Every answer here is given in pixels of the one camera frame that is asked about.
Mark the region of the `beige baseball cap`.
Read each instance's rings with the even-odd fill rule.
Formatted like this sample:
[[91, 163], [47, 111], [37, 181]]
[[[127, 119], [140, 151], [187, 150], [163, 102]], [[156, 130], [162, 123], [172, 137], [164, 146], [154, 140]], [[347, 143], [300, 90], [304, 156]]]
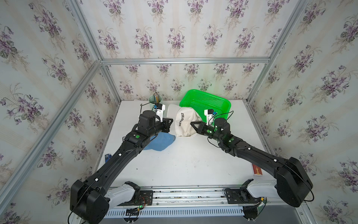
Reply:
[[180, 107], [170, 104], [167, 110], [167, 118], [173, 119], [170, 134], [176, 137], [191, 137], [196, 134], [191, 122], [202, 121], [199, 114], [191, 107]]

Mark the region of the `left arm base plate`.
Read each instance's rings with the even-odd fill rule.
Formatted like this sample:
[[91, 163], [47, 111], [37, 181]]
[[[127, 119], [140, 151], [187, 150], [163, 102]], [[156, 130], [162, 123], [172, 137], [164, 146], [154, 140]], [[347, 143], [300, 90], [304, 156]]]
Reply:
[[148, 206], [153, 204], [152, 190], [141, 190], [139, 193], [135, 193], [132, 200], [124, 202], [120, 206]]

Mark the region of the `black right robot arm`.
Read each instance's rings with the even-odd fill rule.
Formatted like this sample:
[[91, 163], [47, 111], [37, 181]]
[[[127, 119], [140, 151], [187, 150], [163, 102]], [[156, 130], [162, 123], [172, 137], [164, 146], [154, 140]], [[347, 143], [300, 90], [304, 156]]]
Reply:
[[277, 181], [275, 189], [278, 196], [286, 204], [297, 208], [311, 193], [313, 183], [298, 159], [271, 155], [248, 144], [231, 133], [230, 124], [224, 118], [216, 119], [213, 126], [203, 121], [190, 124], [196, 133], [217, 141], [218, 147], [225, 153], [242, 158], [272, 175]]

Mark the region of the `light blue baseball cap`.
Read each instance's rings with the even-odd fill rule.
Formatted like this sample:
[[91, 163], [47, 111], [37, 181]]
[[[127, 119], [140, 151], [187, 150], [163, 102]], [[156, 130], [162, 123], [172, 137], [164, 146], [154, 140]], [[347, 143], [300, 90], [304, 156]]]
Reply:
[[163, 151], [176, 140], [176, 136], [169, 133], [159, 133], [158, 135], [151, 137], [150, 143], [144, 148], [144, 150]]

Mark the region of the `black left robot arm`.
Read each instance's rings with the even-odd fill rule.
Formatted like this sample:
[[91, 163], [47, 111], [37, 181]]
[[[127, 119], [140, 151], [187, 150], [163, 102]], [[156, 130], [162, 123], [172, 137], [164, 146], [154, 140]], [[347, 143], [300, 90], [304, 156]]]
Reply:
[[117, 176], [128, 163], [159, 133], [170, 131], [172, 118], [160, 118], [154, 111], [146, 110], [139, 121], [124, 137], [114, 155], [85, 181], [77, 180], [70, 189], [70, 210], [89, 224], [100, 223], [108, 210], [133, 199], [140, 187], [126, 182], [110, 189]]

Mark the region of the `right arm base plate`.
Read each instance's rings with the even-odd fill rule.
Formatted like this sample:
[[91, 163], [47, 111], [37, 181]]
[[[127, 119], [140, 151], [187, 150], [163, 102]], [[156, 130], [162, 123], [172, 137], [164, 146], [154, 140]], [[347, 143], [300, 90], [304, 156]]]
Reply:
[[261, 198], [255, 198], [247, 190], [225, 188], [224, 195], [228, 204], [258, 204]]

